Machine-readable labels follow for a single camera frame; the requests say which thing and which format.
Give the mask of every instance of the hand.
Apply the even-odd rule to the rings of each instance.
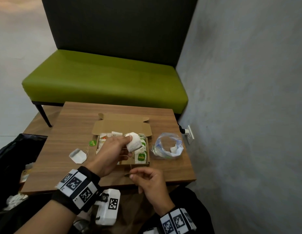
[[[127,160],[127,156],[132,156],[126,149],[126,144],[131,140],[131,135],[107,138],[94,160],[85,167],[101,178],[107,176],[119,161]]]
[[[169,197],[163,171],[140,167],[132,169],[130,173],[130,179],[138,185],[139,194],[145,193],[159,216],[164,216],[175,207]]]

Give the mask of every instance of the dark gray bench backrest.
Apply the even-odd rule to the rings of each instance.
[[[58,49],[176,66],[197,0],[42,0]]]

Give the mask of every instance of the white electrical outlet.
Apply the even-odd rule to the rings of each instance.
[[[194,141],[194,136],[193,136],[190,126],[188,126],[188,130],[189,130],[189,132],[186,131],[185,136],[187,137],[188,143],[191,144],[191,142]]]

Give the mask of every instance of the wood grain tabletop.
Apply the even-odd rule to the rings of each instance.
[[[66,102],[41,150],[34,167],[21,192],[31,194],[55,190],[55,185],[71,170],[77,169],[69,154],[75,150],[87,149],[89,141],[96,139],[92,127],[98,120],[98,113],[137,114],[149,117],[153,135],[148,137],[149,148],[163,132],[175,133],[181,137],[172,109],[119,106]],[[155,159],[150,152],[150,167],[162,169],[165,181],[169,183],[192,182],[196,176],[187,154],[185,145],[180,157],[175,160]],[[95,147],[89,147],[87,162],[95,156]],[[99,185],[117,187],[133,184],[124,175],[130,168],[116,168],[110,175],[103,177]]]

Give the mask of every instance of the open cardboard lid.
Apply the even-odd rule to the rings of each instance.
[[[145,123],[148,120],[148,117],[141,115],[99,113],[99,121],[94,123],[92,134],[99,135],[100,133],[115,131],[123,134],[135,132],[151,136],[151,127]]]

